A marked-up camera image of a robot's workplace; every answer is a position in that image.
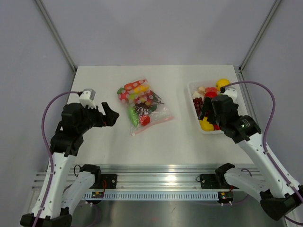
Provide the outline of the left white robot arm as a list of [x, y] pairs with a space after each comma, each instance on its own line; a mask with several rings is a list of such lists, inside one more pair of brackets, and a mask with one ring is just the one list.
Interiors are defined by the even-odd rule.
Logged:
[[80, 103], [64, 106], [61, 121], [51, 138], [48, 151], [51, 154], [46, 179], [38, 201], [32, 211], [22, 216], [23, 227], [69, 227], [72, 215], [85, 192], [103, 183], [99, 166], [85, 164], [74, 183], [65, 188], [72, 164], [84, 142], [83, 135], [93, 127], [112, 127], [119, 113], [102, 102], [104, 113], [97, 107], [89, 108]]

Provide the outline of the clear pink zip top bag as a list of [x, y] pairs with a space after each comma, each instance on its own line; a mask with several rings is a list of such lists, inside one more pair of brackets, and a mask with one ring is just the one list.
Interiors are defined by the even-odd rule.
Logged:
[[126, 109], [132, 136], [174, 118], [167, 104], [145, 78], [135, 79], [121, 86], [116, 95]]

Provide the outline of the white plastic fruit basket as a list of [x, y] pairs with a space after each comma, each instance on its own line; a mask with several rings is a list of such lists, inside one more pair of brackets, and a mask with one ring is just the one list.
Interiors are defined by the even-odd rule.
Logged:
[[[197, 95], [196, 92], [198, 92], [198, 88], [199, 87], [215, 87], [216, 85], [216, 80], [201, 80], [201, 81], [190, 81], [187, 84], [187, 92], [189, 95], [189, 104], [190, 104], [190, 108], [195, 116], [195, 125], [197, 126], [197, 128], [199, 129], [199, 131], [202, 134], [223, 134], [223, 131], [221, 130], [216, 130], [214, 128], [214, 131], [204, 131], [201, 126], [200, 126], [200, 121], [198, 120], [198, 116], [200, 113], [200, 107], [201, 107], [201, 103], [203, 101], [203, 96], [201, 94]], [[241, 91], [239, 87], [234, 88], [235, 91], [238, 92], [237, 94], [237, 98], [235, 99], [234, 103], [238, 104], [238, 114], [239, 115], [245, 115], [247, 114], [247, 109], [246, 106], [243, 102], [243, 98], [241, 96]]]

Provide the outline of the dark purple mangosteen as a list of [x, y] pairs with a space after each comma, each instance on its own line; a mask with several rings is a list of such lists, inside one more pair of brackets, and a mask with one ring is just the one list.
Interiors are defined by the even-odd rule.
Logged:
[[146, 116], [149, 114], [149, 109], [145, 107], [136, 107], [136, 113], [139, 116]]

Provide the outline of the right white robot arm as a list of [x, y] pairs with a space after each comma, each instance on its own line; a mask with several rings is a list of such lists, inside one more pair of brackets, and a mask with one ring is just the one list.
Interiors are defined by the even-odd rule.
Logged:
[[239, 115], [238, 107], [227, 95], [206, 97], [199, 119], [216, 124], [232, 139], [250, 157], [265, 183], [244, 174], [231, 163], [215, 170], [215, 183], [219, 187], [241, 189], [257, 200], [270, 218], [278, 221], [303, 203], [303, 186], [282, 166], [254, 119]]

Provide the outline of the green lettuce leaf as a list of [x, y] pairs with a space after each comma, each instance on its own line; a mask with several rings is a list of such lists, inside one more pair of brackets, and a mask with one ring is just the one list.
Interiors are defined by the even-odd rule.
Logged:
[[133, 106], [128, 107], [128, 116], [129, 116], [131, 124], [134, 127], [137, 127], [138, 124], [139, 124], [139, 118], [138, 118], [138, 115], [137, 115], [137, 113], [135, 111], [135, 108]]

